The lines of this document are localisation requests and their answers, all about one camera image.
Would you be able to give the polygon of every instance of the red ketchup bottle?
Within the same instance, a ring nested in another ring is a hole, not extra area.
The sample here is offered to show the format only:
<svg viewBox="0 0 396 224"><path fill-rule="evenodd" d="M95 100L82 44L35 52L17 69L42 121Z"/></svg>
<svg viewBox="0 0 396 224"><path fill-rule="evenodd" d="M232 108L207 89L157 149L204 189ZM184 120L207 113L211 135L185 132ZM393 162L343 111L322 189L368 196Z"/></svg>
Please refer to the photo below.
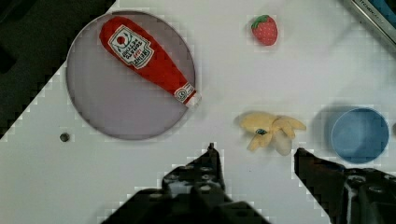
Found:
<svg viewBox="0 0 396 224"><path fill-rule="evenodd" d="M198 105L201 95L184 78L158 42L133 21L115 17L100 33L102 45L141 77L175 96L187 107Z"/></svg>

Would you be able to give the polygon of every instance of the table surface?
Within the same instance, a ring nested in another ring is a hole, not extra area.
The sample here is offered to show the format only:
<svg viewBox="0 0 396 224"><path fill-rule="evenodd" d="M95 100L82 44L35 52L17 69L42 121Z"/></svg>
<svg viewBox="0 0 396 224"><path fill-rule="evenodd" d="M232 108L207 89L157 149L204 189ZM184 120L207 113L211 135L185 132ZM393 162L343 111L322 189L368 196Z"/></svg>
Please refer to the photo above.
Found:
<svg viewBox="0 0 396 224"><path fill-rule="evenodd" d="M340 161L323 141L326 111L365 105L396 120L396 64L338 0L121 0L110 10L142 10L169 22L190 46L201 105L167 134L121 141L94 131L72 106L64 66L0 140L0 219L4 223L100 223L144 188L215 142L226 191L272 223L329 223L293 172L292 154L247 150L253 137L238 116L267 111L302 120L293 148ZM279 39L260 46L249 25L273 16ZM62 143L61 133L71 134ZM395 137L360 167L396 172Z"/></svg>

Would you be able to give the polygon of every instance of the strawberry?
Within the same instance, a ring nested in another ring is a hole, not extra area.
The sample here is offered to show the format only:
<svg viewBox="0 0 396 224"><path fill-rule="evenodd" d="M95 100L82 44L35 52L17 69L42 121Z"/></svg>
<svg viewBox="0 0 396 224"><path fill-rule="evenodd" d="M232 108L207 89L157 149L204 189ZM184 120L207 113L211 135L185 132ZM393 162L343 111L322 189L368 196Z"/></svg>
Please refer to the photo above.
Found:
<svg viewBox="0 0 396 224"><path fill-rule="evenodd" d="M251 32L265 46L274 45L277 39L277 28L275 21L267 15L258 17L251 24Z"/></svg>

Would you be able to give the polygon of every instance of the blue bowl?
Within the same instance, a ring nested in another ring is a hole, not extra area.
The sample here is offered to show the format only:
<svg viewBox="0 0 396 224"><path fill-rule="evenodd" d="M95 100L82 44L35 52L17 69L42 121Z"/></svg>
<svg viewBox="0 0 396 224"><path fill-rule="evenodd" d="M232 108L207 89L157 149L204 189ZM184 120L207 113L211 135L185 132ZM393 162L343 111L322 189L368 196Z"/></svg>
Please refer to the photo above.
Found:
<svg viewBox="0 0 396 224"><path fill-rule="evenodd" d="M384 117L371 108L353 108L332 116L329 143L345 161L373 161L385 150L389 126Z"/></svg>

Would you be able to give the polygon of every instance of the banana peel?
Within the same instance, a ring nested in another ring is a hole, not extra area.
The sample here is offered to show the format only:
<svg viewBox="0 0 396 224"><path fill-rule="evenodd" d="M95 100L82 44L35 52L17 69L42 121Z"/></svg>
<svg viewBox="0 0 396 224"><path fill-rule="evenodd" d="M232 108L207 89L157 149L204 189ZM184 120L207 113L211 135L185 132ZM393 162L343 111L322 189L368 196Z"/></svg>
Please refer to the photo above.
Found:
<svg viewBox="0 0 396 224"><path fill-rule="evenodd" d="M274 142L276 151L282 156L291 153L291 141L295 138L294 130L306 130L306 126L297 119L265 112L248 114L242 118L239 125L244 130L256 134L248 146L249 150L266 148Z"/></svg>

